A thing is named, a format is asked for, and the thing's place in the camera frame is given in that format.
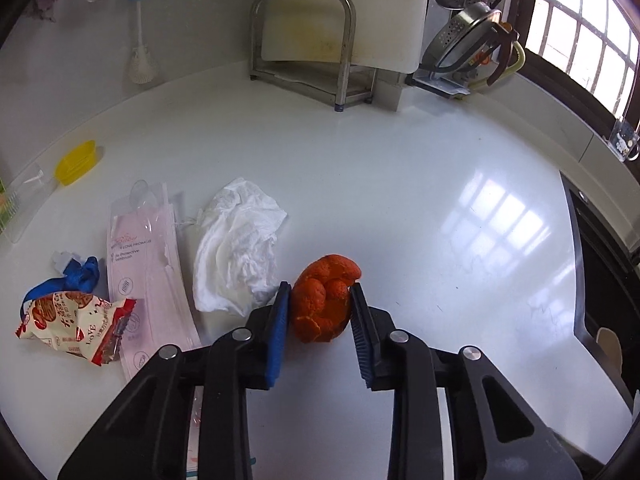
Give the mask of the red white snack wrapper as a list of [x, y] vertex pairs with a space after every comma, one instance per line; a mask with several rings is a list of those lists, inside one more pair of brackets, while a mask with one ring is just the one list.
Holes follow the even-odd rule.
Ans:
[[109, 302], [86, 292], [52, 292], [29, 301], [16, 336], [102, 366], [116, 360], [137, 300]]

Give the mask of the pink toothbrush package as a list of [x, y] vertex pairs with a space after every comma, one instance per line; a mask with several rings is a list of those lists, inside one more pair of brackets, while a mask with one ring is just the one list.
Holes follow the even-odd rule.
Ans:
[[201, 345], [186, 298], [175, 208], [166, 184], [140, 180], [112, 203], [107, 283], [112, 301], [136, 302], [119, 347], [127, 380], [166, 344], [183, 351]]

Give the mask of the white tissue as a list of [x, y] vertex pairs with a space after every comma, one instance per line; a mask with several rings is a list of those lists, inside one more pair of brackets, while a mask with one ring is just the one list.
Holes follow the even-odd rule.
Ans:
[[278, 288], [274, 246], [287, 218], [274, 198], [244, 178], [215, 194], [195, 219], [196, 310], [245, 318], [271, 299]]

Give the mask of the orange peel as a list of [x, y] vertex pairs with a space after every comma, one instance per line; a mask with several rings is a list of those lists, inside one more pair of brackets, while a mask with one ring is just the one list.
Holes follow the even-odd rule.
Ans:
[[290, 320], [303, 344], [330, 342], [350, 319], [349, 289], [361, 278], [356, 262], [326, 255], [306, 267], [292, 289]]

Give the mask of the yellow plastic lid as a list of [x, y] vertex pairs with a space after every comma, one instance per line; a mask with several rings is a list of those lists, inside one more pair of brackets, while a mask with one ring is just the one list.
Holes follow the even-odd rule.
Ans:
[[97, 162], [96, 141], [81, 143], [60, 159], [54, 170], [55, 179], [59, 184], [69, 186], [89, 172]]

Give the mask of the clear plastic container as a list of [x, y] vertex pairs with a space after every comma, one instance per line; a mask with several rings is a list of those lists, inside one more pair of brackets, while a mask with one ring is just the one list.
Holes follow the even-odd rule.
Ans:
[[8, 226], [1, 230], [1, 234], [9, 242], [16, 244], [21, 239], [29, 223], [57, 185], [54, 177], [46, 174], [33, 162], [6, 186], [13, 198], [14, 215]]

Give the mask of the black kitchen sink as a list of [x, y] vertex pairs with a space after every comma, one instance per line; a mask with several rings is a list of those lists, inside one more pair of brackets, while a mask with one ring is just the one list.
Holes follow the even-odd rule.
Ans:
[[[575, 254], [574, 335], [628, 406], [639, 390], [639, 273], [634, 258], [590, 199], [568, 178], [564, 188]], [[622, 349], [614, 363], [597, 343], [608, 328]]]

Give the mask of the cream ladle in sink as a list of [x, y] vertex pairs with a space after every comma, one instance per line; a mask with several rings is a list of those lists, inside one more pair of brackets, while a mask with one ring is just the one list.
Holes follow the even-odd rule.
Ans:
[[614, 330], [600, 327], [597, 331], [596, 344], [599, 348], [599, 362], [605, 373], [613, 382], [622, 379], [623, 350]]

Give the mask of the yellow green seasoning pouch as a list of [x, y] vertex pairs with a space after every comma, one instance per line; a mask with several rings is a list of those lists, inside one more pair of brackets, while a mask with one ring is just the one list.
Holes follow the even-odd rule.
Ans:
[[4, 230], [14, 215], [12, 195], [0, 181], [0, 229]]

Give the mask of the glass mug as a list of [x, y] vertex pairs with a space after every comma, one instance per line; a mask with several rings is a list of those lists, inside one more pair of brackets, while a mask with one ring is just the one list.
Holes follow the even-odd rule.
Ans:
[[623, 117], [614, 122], [606, 145], [620, 162], [633, 162], [639, 157], [639, 133]]

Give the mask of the black lid rack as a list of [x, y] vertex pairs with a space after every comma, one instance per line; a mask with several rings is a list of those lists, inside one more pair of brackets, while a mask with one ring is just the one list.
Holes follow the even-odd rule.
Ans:
[[471, 90], [465, 84], [439, 77], [423, 68], [419, 68], [414, 73], [409, 74], [405, 83], [408, 86], [420, 88], [446, 99], [462, 99], [464, 96], [471, 94]]

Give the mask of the blue white bottle brush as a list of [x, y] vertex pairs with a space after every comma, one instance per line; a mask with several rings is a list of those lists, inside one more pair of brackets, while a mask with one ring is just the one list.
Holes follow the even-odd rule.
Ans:
[[158, 70], [154, 65], [149, 48], [144, 42], [143, 1], [129, 0], [134, 4], [134, 46], [128, 65], [129, 79], [138, 86], [150, 84], [157, 77]]

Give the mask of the steel cutting board rack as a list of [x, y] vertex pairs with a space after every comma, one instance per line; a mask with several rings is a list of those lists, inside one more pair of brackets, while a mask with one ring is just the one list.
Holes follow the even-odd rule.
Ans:
[[352, 0], [336, 0], [343, 9], [344, 26], [337, 63], [266, 61], [262, 57], [264, 12], [270, 0], [255, 0], [250, 10], [250, 80], [262, 80], [282, 89], [332, 106], [337, 113], [356, 104], [371, 104], [378, 70], [352, 62], [357, 14]]

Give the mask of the window with bars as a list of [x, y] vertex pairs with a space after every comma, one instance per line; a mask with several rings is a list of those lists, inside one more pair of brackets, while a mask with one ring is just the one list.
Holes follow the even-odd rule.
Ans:
[[534, 0], [526, 48], [628, 117], [639, 39], [614, 0]]

